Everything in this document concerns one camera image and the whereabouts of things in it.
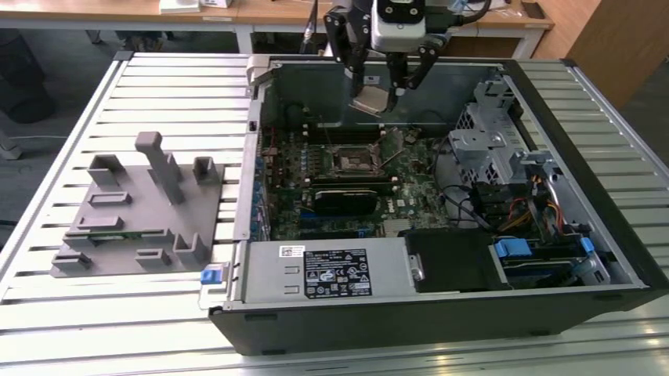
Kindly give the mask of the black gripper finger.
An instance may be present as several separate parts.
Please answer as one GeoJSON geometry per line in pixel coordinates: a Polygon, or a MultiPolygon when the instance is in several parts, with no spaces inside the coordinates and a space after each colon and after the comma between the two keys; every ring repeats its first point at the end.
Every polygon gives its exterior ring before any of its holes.
{"type": "Polygon", "coordinates": [[[344,73],[349,79],[349,97],[355,98],[363,90],[367,47],[351,42],[348,10],[349,7],[332,7],[324,14],[323,21],[332,57],[344,65],[344,73]]]}
{"type": "Polygon", "coordinates": [[[437,45],[425,42],[419,45],[417,57],[419,65],[413,71],[408,71],[408,55],[405,52],[387,53],[387,69],[389,73],[391,85],[387,92],[387,112],[392,112],[399,97],[407,89],[416,89],[425,78],[429,69],[437,59],[437,45]]]}

